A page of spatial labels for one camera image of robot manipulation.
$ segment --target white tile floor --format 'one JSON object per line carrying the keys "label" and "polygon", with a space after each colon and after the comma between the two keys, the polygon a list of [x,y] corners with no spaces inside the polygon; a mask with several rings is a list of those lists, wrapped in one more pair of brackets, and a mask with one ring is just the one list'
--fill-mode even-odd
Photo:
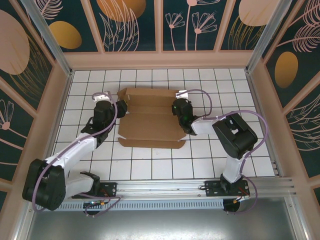
{"label": "white tile floor", "polygon": [[[203,89],[212,98],[212,116],[234,110],[255,111],[255,104],[243,69],[145,69],[76,71],[61,119],[54,153],[75,139],[93,115],[91,94],[110,91],[116,98],[126,87]],[[201,93],[189,99],[195,115],[209,112],[209,100]],[[242,117],[262,140],[263,132],[254,115]],[[226,153],[216,134],[187,136],[181,149],[123,147],[116,125],[93,154],[85,156],[70,172],[90,171],[101,180],[167,180],[219,178]],[[248,158],[243,169],[248,177],[274,176],[268,148],[263,145]]]}

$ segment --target flattened cardboard box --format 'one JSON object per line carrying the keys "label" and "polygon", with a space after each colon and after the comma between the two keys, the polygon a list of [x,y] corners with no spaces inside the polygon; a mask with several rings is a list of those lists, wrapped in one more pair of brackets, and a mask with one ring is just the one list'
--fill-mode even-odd
{"label": "flattened cardboard box", "polygon": [[128,112],[120,119],[119,143],[124,147],[179,149],[186,136],[172,113],[177,90],[125,88],[117,95]]}

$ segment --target cardboard flap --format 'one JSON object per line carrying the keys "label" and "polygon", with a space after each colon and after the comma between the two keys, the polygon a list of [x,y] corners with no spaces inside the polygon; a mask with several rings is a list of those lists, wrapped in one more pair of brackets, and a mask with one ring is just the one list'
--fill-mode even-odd
{"label": "cardboard flap", "polygon": [[155,149],[180,149],[186,141],[149,141],[149,140],[131,140],[119,137],[119,143],[124,147],[137,148],[155,148]]}
{"label": "cardboard flap", "polygon": [[125,88],[118,92],[121,100],[128,106],[170,107],[176,99],[177,90]]}
{"label": "cardboard flap", "polygon": [[150,141],[178,141],[186,136],[177,116],[168,114],[129,113],[120,119],[118,133],[126,139]]}

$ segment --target cable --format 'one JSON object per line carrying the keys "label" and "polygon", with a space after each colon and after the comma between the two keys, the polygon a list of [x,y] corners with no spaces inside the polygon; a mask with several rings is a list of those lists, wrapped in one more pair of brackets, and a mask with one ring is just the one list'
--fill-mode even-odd
{"label": "cable", "polygon": [[37,209],[37,206],[36,206],[36,196],[37,196],[37,192],[38,192],[38,188],[39,188],[39,185],[40,185],[40,182],[42,180],[42,178],[44,177],[44,175],[46,174],[46,172],[48,171],[48,169],[56,162],[58,161],[61,156],[63,156],[66,152],[68,152],[71,148],[73,148],[75,145],[77,144],[80,144],[82,141],[88,139],[88,138],[91,138],[91,137],[94,137],[94,136],[97,136],[99,134],[102,134],[104,133],[105,131],[107,131],[109,128],[113,127],[114,123],[116,122],[117,120],[117,115],[118,115],[118,108],[117,108],[117,104],[116,102],[114,101],[111,93],[109,92],[109,94],[107,93],[104,93],[104,92],[97,92],[97,93],[94,93],[91,97],[92,99],[94,99],[94,96],[97,96],[97,95],[104,95],[108,98],[110,98],[110,100],[112,101],[113,105],[114,105],[114,110],[115,110],[115,113],[114,113],[114,117],[113,117],[113,120],[112,122],[103,130],[101,131],[98,131],[94,134],[91,134],[91,135],[87,135],[85,137],[82,137],[81,139],[79,139],[78,141],[75,141],[74,143],[72,143],[71,145],[67,146],[58,156],[56,156],[54,158],[54,160],[52,160],[44,169],[43,171],[40,173],[36,183],[35,183],[35,186],[34,186],[34,190],[33,190],[33,194],[32,194],[32,208],[33,210],[36,212],[36,213],[39,213],[39,212],[42,212],[45,208],[42,208],[42,209]]}
{"label": "cable", "polygon": [[85,193],[80,193],[79,195],[83,196],[83,197],[92,198],[92,199],[99,199],[99,200],[109,200],[110,201],[112,199],[117,199],[117,201],[112,203],[107,209],[102,210],[102,211],[98,212],[95,215],[89,215],[87,210],[92,206],[91,205],[86,206],[85,209],[84,209],[84,213],[85,213],[85,215],[87,217],[91,216],[92,218],[96,218],[96,217],[101,216],[102,214],[105,214],[106,212],[108,212],[110,209],[112,209],[121,200],[121,197],[119,197],[119,196],[111,196],[111,197],[91,196],[91,195],[88,195],[88,194],[85,194]]}
{"label": "cable", "polygon": [[204,114],[203,117],[210,116],[210,114],[211,114],[211,112],[212,112],[212,99],[211,99],[209,93],[207,93],[206,91],[204,91],[204,90],[202,90],[202,89],[191,89],[191,90],[187,90],[187,91],[183,91],[183,92],[177,93],[176,96],[180,96],[180,95],[182,95],[182,94],[187,94],[187,93],[195,92],[195,91],[202,92],[202,93],[204,93],[205,95],[207,95],[207,97],[209,98],[210,110],[209,110],[209,113],[208,113],[208,114]]}
{"label": "cable", "polygon": [[206,94],[207,97],[209,98],[210,111],[209,111],[208,114],[205,114],[205,115],[202,116],[203,119],[206,119],[206,120],[222,120],[223,118],[226,118],[227,116],[230,116],[230,115],[233,115],[233,114],[237,114],[237,113],[249,113],[249,114],[256,115],[256,116],[257,116],[258,118],[260,118],[260,119],[263,121],[263,123],[264,123],[264,126],[265,126],[265,134],[264,134],[264,136],[263,136],[262,141],[261,141],[257,146],[255,146],[251,151],[247,152],[247,153],[244,155],[243,161],[242,161],[241,166],[240,166],[240,171],[239,171],[240,174],[241,174],[241,176],[242,176],[244,179],[248,180],[248,181],[252,184],[252,186],[253,186],[253,188],[254,188],[254,192],[255,192],[255,199],[254,199],[253,205],[252,205],[249,209],[244,210],[244,211],[240,211],[240,212],[233,212],[233,213],[234,213],[234,214],[247,213],[247,212],[249,212],[250,210],[252,210],[252,209],[255,207],[255,205],[257,204],[257,200],[258,200],[258,190],[257,190],[257,187],[256,187],[256,185],[254,184],[254,182],[253,182],[249,177],[245,176],[242,172],[243,172],[243,169],[244,169],[244,166],[245,166],[245,163],[246,163],[246,160],[247,160],[248,156],[250,156],[255,150],[257,150],[262,144],[264,144],[264,143],[266,142],[267,137],[268,137],[268,134],[269,134],[269,126],[268,126],[268,123],[267,123],[267,121],[266,121],[260,114],[254,112],[254,111],[250,111],[250,110],[237,110],[237,111],[228,112],[228,113],[223,114],[223,115],[221,115],[221,116],[206,117],[206,116],[209,116],[209,115],[211,114],[211,112],[212,112],[212,99],[211,99],[210,95],[209,95],[206,91],[204,91],[204,90],[202,90],[202,89],[191,89],[191,90],[187,90],[187,91],[178,93],[177,96],[180,96],[180,95],[186,94],[186,93],[190,93],[190,92],[195,92],[195,91],[200,91],[200,92]]}

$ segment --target decorative wallpaper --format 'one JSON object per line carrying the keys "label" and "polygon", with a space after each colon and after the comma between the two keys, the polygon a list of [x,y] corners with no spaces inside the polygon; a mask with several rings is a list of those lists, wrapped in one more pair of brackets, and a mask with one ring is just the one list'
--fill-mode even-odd
{"label": "decorative wallpaper", "polygon": [[7,193],[5,191],[0,191],[0,213],[1,213],[1,209],[5,203],[7,197]]}
{"label": "decorative wallpaper", "polygon": [[320,0],[306,0],[266,67],[282,106],[320,71]]}
{"label": "decorative wallpaper", "polygon": [[154,0],[90,0],[106,52],[155,51]]}
{"label": "decorative wallpaper", "polygon": [[221,50],[253,50],[279,0],[236,0]]}
{"label": "decorative wallpaper", "polygon": [[0,77],[37,109],[52,65],[8,0],[0,23]]}
{"label": "decorative wallpaper", "polygon": [[226,0],[164,0],[163,50],[213,50]]}
{"label": "decorative wallpaper", "polygon": [[80,0],[34,2],[63,52],[98,51]]}
{"label": "decorative wallpaper", "polygon": [[320,85],[286,119],[309,178],[320,175]]}
{"label": "decorative wallpaper", "polygon": [[276,36],[279,34],[280,30],[282,29],[283,25],[285,24],[285,22],[287,21],[287,18],[289,17],[292,9],[294,8],[294,6],[296,5],[298,0],[292,0],[291,4],[290,4],[290,7],[288,9],[288,11],[286,12],[286,14],[284,15],[280,25],[278,26],[277,30],[275,31],[272,39],[270,40],[269,44],[266,46],[263,54],[262,54],[262,58],[265,58],[266,54],[268,53],[271,45],[274,43],[274,40],[276,38]]}
{"label": "decorative wallpaper", "polygon": [[33,117],[0,90],[0,178],[12,181]]}

